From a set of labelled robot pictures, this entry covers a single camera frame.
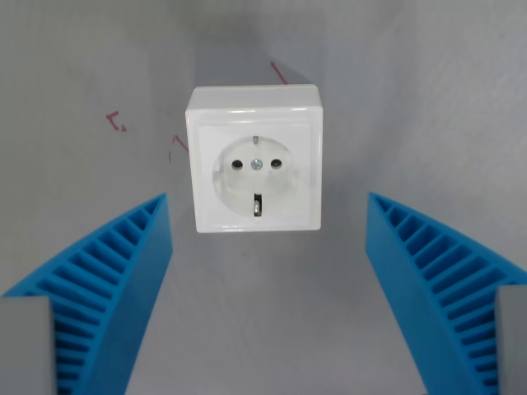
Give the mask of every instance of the socket hole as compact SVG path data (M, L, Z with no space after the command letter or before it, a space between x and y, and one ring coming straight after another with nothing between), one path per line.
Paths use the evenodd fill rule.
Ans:
M279 159L271 160L271 167L273 169L280 169L282 167L282 161Z
M232 169L241 170L242 167L244 167L244 164L241 162L241 160L232 161Z

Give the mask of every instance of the white wall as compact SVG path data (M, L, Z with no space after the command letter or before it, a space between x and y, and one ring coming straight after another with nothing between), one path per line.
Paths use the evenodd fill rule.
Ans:
M527 268L525 2L188 3L0 5L0 290L167 191L175 256L128 393L424 393L364 254L366 194ZM270 59L323 96L322 230L197 235L171 145L189 93L276 81Z

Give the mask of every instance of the outlet faceplate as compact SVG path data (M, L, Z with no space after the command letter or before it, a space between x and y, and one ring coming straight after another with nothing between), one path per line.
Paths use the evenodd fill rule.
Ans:
M198 232L320 228L316 86L199 87L186 121Z

